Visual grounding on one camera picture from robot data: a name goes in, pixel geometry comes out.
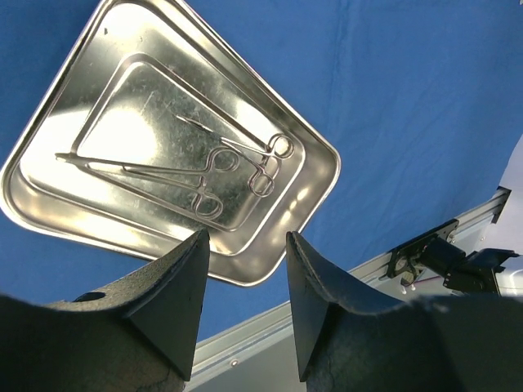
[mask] blue tablecloth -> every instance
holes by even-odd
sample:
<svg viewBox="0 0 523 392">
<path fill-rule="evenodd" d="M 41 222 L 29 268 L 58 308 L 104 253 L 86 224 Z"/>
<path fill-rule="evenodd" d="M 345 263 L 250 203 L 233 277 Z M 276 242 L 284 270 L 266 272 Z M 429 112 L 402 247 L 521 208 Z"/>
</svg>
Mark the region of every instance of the blue tablecloth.
<svg viewBox="0 0 523 392">
<path fill-rule="evenodd" d="M 97 0 L 0 2 L 0 160 Z M 340 152 L 339 182 L 305 235 L 345 269 L 484 202 L 523 130 L 517 0 L 191 0 Z M 31 233 L 0 216 L 0 290 L 72 299 L 141 261 Z M 288 299 L 210 281 L 200 338 Z"/>
</svg>

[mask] scissor handle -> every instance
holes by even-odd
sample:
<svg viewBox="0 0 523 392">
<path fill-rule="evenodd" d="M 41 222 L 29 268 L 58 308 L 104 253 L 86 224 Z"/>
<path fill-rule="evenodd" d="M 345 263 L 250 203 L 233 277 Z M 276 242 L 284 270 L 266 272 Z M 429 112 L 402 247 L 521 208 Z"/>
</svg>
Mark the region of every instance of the scissor handle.
<svg viewBox="0 0 523 392">
<path fill-rule="evenodd" d="M 220 154 L 226 154 L 229 157 L 230 165 L 226 167 L 220 167 L 217 164 L 217 158 Z M 239 167 L 239 154 L 233 149 L 225 146 L 216 147 L 212 149 L 207 158 L 208 172 L 215 170 L 216 172 L 234 172 Z"/>
<path fill-rule="evenodd" d="M 272 178 L 265 170 L 258 168 L 248 181 L 248 187 L 259 198 L 266 198 L 275 190 L 275 179 Z"/>
<path fill-rule="evenodd" d="M 276 149 L 279 140 L 285 140 L 287 142 L 287 149 L 283 153 L 279 153 Z M 283 133 L 273 135 L 269 140 L 268 148 L 269 151 L 272 151 L 273 155 L 279 159 L 291 158 L 291 156 L 294 154 L 293 141 L 290 137 Z"/>
<path fill-rule="evenodd" d="M 208 200 L 211 200 L 211 203 L 214 203 L 216 206 L 210 212 L 203 212 L 202 206 L 205 203 L 208 203 Z M 223 202 L 215 194 L 211 194 L 209 192 L 197 193 L 196 197 L 193 199 L 193 202 L 191 203 L 191 208 L 193 210 L 193 213 L 198 218 L 205 219 L 207 221 L 212 221 L 218 218 L 223 212 Z"/>
</svg>

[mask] metal tray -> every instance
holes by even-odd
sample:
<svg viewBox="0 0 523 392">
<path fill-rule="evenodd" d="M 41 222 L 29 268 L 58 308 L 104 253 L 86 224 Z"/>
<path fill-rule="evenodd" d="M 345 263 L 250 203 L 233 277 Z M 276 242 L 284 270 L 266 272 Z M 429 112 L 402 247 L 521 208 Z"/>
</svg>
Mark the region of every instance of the metal tray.
<svg viewBox="0 0 523 392">
<path fill-rule="evenodd" d="M 250 286 L 333 188 L 337 151 L 184 2 L 103 1 L 2 169 L 17 224 L 145 259 L 197 229 Z"/>
</svg>

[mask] surgical scissors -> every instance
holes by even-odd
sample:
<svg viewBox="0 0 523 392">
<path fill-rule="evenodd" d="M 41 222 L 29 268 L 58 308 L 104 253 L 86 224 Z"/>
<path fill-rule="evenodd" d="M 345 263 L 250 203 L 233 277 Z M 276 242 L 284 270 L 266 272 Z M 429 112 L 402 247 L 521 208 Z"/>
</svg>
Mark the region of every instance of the surgical scissors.
<svg viewBox="0 0 523 392">
<path fill-rule="evenodd" d="M 266 165 L 269 162 L 269 160 L 271 158 L 277 158 L 282 160 L 288 159 L 294 153 L 293 141 L 290 139 L 290 137 L 284 135 L 283 133 L 273 135 L 269 140 L 269 144 L 266 145 L 266 149 L 263 150 L 251 147 L 249 145 L 244 145 L 243 143 L 239 143 L 238 141 L 234 141 L 224 136 L 221 136 L 215 131 L 213 131 L 211 128 L 206 127 L 202 123 L 197 122 L 191 118 L 183 117 L 180 115 L 177 115 L 177 118 L 185 123 L 189 123 L 190 125 L 197 127 L 201 131 L 204 131 L 206 134 L 210 135 L 215 141 L 219 142 L 221 145 L 226 146 L 232 152 L 236 153 L 238 157 L 242 157 L 250 164 L 252 164 L 256 171 L 249 178 L 248 187 L 250 191 L 259 198 L 266 198 L 272 193 L 272 191 L 275 188 L 275 178 L 266 170 Z M 285 141 L 287 144 L 287 148 L 283 153 L 280 153 L 276 150 L 276 145 L 280 140 Z M 252 160 L 247 154 L 242 152 L 241 149 L 246 149 L 248 151 L 260 154 L 261 162 L 257 163 L 256 161 Z"/>
<path fill-rule="evenodd" d="M 232 158 L 229 165 L 220 167 L 217 165 L 217 157 L 220 154 L 227 153 Z M 152 167 L 147 165 L 140 165 L 135 163 L 125 163 L 120 161 L 112 161 L 109 159 L 100 158 L 85 158 L 74 153 L 58 153 L 56 158 L 67 163 L 71 163 L 77 167 L 87 167 L 91 170 L 100 172 L 108 172 L 121 176 L 131 176 L 142 180 L 155 181 L 160 184 L 173 185 L 177 188 L 186 189 L 195 194 L 191 203 L 192 212 L 200 219 L 213 220 L 219 217 L 223 212 L 223 202 L 212 192 L 207 191 L 208 174 L 215 172 L 233 172 L 239 166 L 239 157 L 224 146 L 212 149 L 207 156 L 207 162 L 202 169 L 171 169 L 168 167 Z M 198 185 L 189 185 L 181 181 L 173 180 L 160 174 L 182 175 L 182 176 L 198 176 Z M 205 211 L 204 204 L 214 204 L 211 211 Z"/>
</svg>

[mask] screw hole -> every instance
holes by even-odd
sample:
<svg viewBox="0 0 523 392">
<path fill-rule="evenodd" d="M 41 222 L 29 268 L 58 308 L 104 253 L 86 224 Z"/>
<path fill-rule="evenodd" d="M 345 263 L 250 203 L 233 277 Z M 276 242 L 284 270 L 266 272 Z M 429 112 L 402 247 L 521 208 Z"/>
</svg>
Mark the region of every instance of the screw hole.
<svg viewBox="0 0 523 392">
<path fill-rule="evenodd" d="M 104 292 L 86 292 L 85 294 L 82 294 L 79 296 L 76 300 L 73 302 L 89 302 L 89 301 L 95 301 L 103 298 L 105 296 Z"/>
</svg>

